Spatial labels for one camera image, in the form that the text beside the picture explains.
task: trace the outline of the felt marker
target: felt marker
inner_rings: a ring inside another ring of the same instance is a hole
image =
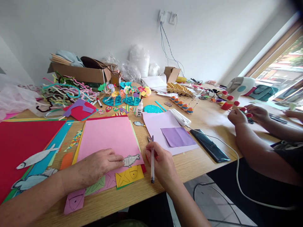
[[[100,107],[103,107],[103,106],[102,106],[102,103],[100,102],[100,99],[99,99],[99,98],[97,98],[97,101],[98,101],[98,103],[99,103],[99,106],[100,106]]]

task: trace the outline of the plastic bag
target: plastic bag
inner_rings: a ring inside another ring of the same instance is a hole
[[[15,85],[6,85],[0,92],[0,121],[6,114],[20,113],[36,105],[36,98],[40,95],[29,89]]]
[[[159,76],[160,66],[157,63],[151,63],[149,65],[148,76]]]
[[[145,78],[148,76],[148,68],[149,68],[149,53],[148,50],[145,51],[143,47],[139,47],[138,45],[132,45],[129,61],[134,63],[140,73],[141,78]]]
[[[120,70],[121,77],[126,82],[141,83],[141,73],[134,63],[126,60],[125,62],[119,63],[115,70]]]

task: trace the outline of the yellow paper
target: yellow paper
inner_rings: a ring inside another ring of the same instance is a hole
[[[116,173],[117,188],[144,178],[141,165],[132,166],[122,173]]]

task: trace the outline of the white wall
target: white wall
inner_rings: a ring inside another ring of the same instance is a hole
[[[36,82],[42,82],[49,53],[58,49],[96,59],[108,52],[128,57],[131,44],[149,49],[151,62],[166,65],[157,23],[159,9],[178,14],[164,28],[185,76],[219,81],[260,33],[282,0],[2,0],[0,32]]]
[[[296,13],[290,2],[282,3],[272,15],[271,20],[264,26],[263,31],[239,55],[231,70],[223,76],[220,84],[227,86],[233,78],[245,76],[298,18],[299,13]]]

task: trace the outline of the white paper fish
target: white paper fish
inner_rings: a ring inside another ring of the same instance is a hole
[[[130,168],[131,165],[134,164],[136,160],[140,160],[140,154],[136,154],[134,156],[129,155],[124,159],[124,166]]]
[[[24,167],[27,167],[27,166],[31,166],[39,161],[41,161],[42,159],[44,159],[51,151],[54,151],[54,150],[58,150],[59,148],[54,148],[56,146],[56,144],[53,144],[51,146],[50,149],[47,149],[47,150],[44,150],[44,151],[41,151],[39,153],[36,153],[32,156],[30,156],[28,159],[26,159],[23,163],[21,163],[20,165],[17,166],[16,169],[22,169]]]

